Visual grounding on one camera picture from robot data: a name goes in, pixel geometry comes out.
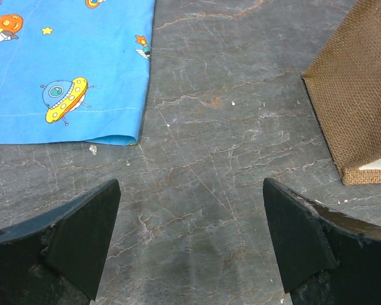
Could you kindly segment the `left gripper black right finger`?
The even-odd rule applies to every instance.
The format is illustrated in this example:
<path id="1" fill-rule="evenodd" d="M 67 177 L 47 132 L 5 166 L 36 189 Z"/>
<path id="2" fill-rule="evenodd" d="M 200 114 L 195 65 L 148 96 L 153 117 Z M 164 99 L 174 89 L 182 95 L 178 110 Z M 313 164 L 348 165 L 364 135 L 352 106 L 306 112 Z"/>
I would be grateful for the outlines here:
<path id="1" fill-rule="evenodd" d="M 294 304 L 381 304 L 381 226 L 264 179 L 284 292 Z"/>

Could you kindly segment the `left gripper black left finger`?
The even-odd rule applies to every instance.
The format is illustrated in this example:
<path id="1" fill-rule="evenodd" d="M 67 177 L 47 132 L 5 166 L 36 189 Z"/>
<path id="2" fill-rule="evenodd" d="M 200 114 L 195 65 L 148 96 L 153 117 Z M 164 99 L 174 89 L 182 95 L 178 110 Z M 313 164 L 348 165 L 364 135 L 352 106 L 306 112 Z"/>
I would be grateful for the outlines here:
<path id="1" fill-rule="evenodd" d="M 0 229 L 0 304 L 89 304 L 98 288 L 121 191 L 116 179 Z"/>

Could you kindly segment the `patterned canvas tote bag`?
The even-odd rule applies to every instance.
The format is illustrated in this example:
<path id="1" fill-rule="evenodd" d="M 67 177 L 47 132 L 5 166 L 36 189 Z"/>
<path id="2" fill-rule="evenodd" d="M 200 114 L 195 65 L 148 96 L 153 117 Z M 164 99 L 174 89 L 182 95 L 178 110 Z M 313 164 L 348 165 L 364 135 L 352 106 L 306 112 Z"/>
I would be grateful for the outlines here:
<path id="1" fill-rule="evenodd" d="M 303 80 L 343 184 L 381 184 L 381 1 L 352 7 Z"/>

